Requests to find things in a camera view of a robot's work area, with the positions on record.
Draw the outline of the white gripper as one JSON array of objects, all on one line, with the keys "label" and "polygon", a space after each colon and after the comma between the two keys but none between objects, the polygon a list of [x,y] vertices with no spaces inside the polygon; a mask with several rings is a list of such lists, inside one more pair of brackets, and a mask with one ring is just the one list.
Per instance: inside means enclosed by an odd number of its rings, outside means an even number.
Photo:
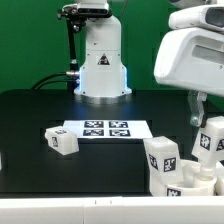
[{"label": "white gripper", "polygon": [[159,47],[154,76],[159,84],[190,90],[190,124],[204,128],[207,94],[224,97],[224,35],[201,28],[168,32]]}]

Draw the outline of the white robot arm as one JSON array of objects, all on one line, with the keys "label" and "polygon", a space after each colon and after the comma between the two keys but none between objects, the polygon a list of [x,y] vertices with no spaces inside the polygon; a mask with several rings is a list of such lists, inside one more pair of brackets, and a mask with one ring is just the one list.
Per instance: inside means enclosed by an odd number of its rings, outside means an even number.
[{"label": "white robot arm", "polygon": [[[169,17],[154,66],[159,84],[190,91],[191,124],[204,122],[208,94],[224,96],[224,0],[169,0],[179,10]],[[118,97],[129,90],[117,45],[103,40],[97,22],[90,27],[80,90],[88,97]]]}]

